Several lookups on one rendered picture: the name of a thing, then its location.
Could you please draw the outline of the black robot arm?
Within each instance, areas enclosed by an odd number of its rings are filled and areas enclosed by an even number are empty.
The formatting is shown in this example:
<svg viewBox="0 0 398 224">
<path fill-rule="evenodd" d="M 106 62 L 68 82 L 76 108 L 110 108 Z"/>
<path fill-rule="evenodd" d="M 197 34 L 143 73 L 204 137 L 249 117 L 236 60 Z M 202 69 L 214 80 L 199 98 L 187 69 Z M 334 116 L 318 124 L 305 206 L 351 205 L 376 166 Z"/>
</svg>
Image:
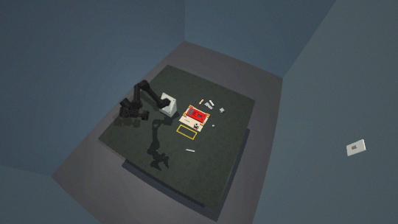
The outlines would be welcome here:
<svg viewBox="0 0 398 224">
<path fill-rule="evenodd" d="M 140 89 L 146 91 L 156 101 L 156 106 L 160 109 L 167 107 L 171 102 L 168 98 L 160 99 L 158 95 L 156 95 L 155 92 L 150 88 L 148 81 L 142 80 L 140 83 L 137 83 L 134 86 L 132 103 L 126 97 L 119 104 L 123 107 L 127 107 L 128 110 L 135 108 L 139 111 L 139 109 L 143 106 L 143 103 L 140 100 Z"/>
</svg>

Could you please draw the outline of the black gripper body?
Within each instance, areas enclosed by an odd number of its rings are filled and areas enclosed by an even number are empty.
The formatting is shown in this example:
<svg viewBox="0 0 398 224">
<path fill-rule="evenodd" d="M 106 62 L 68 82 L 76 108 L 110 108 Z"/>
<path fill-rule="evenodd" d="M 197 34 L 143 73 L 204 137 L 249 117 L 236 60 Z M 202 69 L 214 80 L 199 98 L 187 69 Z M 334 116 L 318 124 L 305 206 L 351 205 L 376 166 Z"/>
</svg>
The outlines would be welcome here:
<svg viewBox="0 0 398 224">
<path fill-rule="evenodd" d="M 123 108 L 126 108 L 126 107 L 121 106 L 120 109 L 119 109 L 119 117 L 122 117 L 122 110 L 123 110 Z M 128 110 L 128 111 L 129 111 L 129 113 L 130 113 L 130 117 L 131 117 L 131 118 L 137 118 L 137 117 L 141 117 L 141 118 L 142 118 L 142 114 L 139 113 L 137 109 L 131 108 L 131 109 Z M 146 111 L 146 112 L 147 112 L 147 117 L 146 117 L 146 120 L 145 120 L 145 121 L 148 120 L 149 115 L 150 115 L 150 112 L 149 112 L 149 111 Z"/>
</svg>

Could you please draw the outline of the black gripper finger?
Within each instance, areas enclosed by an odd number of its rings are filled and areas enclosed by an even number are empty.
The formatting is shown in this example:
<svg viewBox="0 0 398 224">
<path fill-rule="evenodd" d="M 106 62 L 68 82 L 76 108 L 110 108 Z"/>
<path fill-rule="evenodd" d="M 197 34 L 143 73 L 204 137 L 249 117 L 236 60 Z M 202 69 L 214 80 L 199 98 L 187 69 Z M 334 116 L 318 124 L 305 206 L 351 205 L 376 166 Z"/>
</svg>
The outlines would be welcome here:
<svg viewBox="0 0 398 224">
<path fill-rule="evenodd" d="M 146 120 L 146 117 L 147 117 L 147 112 L 146 112 L 146 111 L 143 111 L 142 120 Z"/>
<path fill-rule="evenodd" d="M 122 117 L 127 118 L 130 116 L 130 113 L 128 111 L 128 108 L 123 108 L 122 110 Z"/>
</svg>

